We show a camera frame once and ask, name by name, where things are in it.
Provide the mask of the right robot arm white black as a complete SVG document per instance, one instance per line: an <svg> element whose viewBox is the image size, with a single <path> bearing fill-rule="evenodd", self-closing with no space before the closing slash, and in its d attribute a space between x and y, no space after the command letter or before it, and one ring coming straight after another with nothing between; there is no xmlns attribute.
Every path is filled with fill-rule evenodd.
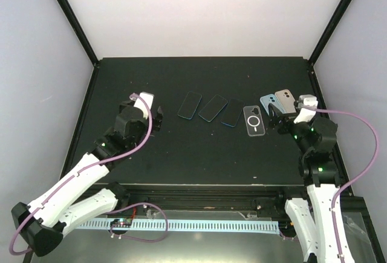
<svg viewBox="0 0 387 263"><path fill-rule="evenodd" d="M316 106L284 114L268 106L270 126L290 134L300 150L299 172L306 195L284 195L276 212L288 216L301 245L304 262L354 262L340 207L340 177L332 158L337 125L316 114Z"/></svg>

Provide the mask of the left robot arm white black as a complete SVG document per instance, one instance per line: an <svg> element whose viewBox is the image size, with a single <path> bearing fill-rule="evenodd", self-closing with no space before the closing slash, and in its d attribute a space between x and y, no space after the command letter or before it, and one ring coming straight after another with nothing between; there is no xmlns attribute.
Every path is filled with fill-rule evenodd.
<svg viewBox="0 0 387 263"><path fill-rule="evenodd" d="M93 150L51 189L28 204L17 203L11 210L16 231L8 251L13 256L52 252L70 232L104 213L123 214L130 200L118 183L112 183L95 195L78 198L95 182L107 176L126 157L139 151L153 131L161 127L162 111L151 114L153 94L131 94L122 102L113 127L96 140Z"/></svg>

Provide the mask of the dark blue phone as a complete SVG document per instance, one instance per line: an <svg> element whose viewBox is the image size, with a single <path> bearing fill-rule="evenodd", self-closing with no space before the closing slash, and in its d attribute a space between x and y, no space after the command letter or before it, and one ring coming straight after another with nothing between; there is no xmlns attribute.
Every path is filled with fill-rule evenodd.
<svg viewBox="0 0 387 263"><path fill-rule="evenodd" d="M234 128L239 120L243 107L244 102L242 100L230 99L221 118L221 123Z"/></svg>

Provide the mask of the light blue phone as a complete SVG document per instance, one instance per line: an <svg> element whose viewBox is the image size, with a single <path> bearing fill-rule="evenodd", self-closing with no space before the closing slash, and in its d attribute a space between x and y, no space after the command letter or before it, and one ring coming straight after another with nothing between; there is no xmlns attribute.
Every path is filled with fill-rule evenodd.
<svg viewBox="0 0 387 263"><path fill-rule="evenodd" d="M260 98L260 102L264 107L266 113L269 114L269 111L268 111L269 104L275 104L277 100L274 94L268 94L268 95L262 96Z"/></svg>

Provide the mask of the teal phone from blue case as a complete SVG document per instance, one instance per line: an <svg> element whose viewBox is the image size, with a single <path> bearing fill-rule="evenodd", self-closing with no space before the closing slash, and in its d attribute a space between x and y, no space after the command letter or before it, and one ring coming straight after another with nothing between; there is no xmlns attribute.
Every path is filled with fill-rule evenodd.
<svg viewBox="0 0 387 263"><path fill-rule="evenodd" d="M211 100L204 106L199 112L199 116L207 121L211 122L228 104L228 100L219 94L214 95Z"/></svg>

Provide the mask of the beige phone case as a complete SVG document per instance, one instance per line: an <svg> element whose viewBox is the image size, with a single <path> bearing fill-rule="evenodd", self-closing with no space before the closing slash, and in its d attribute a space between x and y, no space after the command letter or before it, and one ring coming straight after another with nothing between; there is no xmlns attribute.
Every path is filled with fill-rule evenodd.
<svg viewBox="0 0 387 263"><path fill-rule="evenodd" d="M285 113L295 113L296 108L294 106L295 99L288 89L283 89L275 92L275 96L279 103L282 105Z"/></svg>

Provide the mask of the teal phone with ring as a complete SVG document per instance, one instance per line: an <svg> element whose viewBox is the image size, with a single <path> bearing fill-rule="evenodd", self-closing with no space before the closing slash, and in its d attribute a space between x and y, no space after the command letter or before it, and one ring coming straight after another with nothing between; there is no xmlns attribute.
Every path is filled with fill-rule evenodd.
<svg viewBox="0 0 387 263"><path fill-rule="evenodd" d="M196 113L201 99L201 94L189 91L177 112L177 116L186 120L191 120L194 117L194 114Z"/></svg>

